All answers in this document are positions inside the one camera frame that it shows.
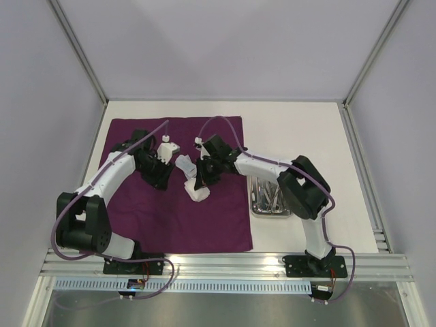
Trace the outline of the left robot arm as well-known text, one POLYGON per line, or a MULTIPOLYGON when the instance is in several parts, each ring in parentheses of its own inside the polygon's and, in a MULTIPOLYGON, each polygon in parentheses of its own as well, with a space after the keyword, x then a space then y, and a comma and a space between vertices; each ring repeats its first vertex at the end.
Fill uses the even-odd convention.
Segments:
POLYGON ((167 189, 174 169, 171 159, 179 150, 168 135, 158 143, 153 133, 141 129, 135 130, 130 139, 115 144, 88 182, 58 197, 52 248, 75 249, 82 257, 95 254, 116 258, 127 273, 139 271, 143 257, 135 251, 138 242, 112 230, 107 205, 135 172, 154 189, 167 189))

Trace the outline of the purple cloth mat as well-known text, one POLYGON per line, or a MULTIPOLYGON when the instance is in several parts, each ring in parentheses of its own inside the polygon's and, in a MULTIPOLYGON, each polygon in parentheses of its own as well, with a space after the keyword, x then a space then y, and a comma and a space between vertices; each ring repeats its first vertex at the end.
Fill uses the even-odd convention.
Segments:
MULTIPOLYGON (((194 161, 199 152, 194 139, 208 120, 206 117, 161 119, 113 119, 100 159, 103 165, 112 147, 131 138, 136 129, 152 131, 169 120, 170 140, 181 154, 194 161)), ((211 121, 202 133, 206 140, 217 134, 236 147, 229 125, 222 119, 211 121)), ((185 191, 182 170, 174 168, 168 189, 156 190, 134 172, 113 195, 107 206, 112 231, 134 239, 147 253, 230 253, 253 249, 250 229, 247 179, 222 174, 211 186, 210 195, 194 202, 185 191)))

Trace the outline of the blister packet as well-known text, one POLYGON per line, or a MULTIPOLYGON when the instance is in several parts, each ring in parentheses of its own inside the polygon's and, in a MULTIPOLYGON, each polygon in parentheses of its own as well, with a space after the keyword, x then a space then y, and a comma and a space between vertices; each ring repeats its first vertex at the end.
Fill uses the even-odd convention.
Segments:
POLYGON ((196 176, 197 168, 192 162, 190 156, 179 155, 175 160, 175 165, 177 168, 183 171, 187 178, 193 178, 196 176))

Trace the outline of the stainless steel tray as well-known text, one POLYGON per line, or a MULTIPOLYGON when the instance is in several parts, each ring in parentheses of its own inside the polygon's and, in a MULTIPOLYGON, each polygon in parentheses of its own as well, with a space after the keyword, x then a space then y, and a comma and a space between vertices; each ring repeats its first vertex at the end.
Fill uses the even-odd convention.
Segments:
POLYGON ((275 219, 292 216, 277 184, 256 177, 250 177, 249 182, 250 209, 255 216, 275 219))

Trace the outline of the gauze pad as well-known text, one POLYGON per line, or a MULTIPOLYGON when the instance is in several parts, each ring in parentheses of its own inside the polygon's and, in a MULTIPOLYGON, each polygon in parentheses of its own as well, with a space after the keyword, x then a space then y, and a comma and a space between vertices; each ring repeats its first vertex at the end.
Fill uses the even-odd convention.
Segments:
POLYGON ((209 188, 203 187, 203 188, 200 188, 198 190, 195 190, 194 189, 195 183, 196 182, 194 179, 189 179, 188 181, 185 181, 185 183, 184 183, 185 191, 188 193, 189 197, 194 202, 201 202, 201 201, 207 199, 207 197, 209 197, 209 195, 210 195, 209 188))

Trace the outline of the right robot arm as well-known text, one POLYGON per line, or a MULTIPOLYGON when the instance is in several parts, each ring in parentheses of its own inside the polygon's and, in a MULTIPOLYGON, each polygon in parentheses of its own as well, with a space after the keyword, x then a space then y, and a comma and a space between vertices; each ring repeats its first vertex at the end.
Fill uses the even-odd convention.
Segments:
POLYGON ((322 223, 323 208, 333 203, 331 188, 307 157, 300 155, 291 162, 263 158, 245 148, 233 149, 217 134, 206 141, 197 137, 194 144, 200 157, 190 191, 217 184, 222 174, 255 177, 277 185, 291 212, 302 219, 309 272, 322 276, 331 269, 336 252, 324 236, 322 223))

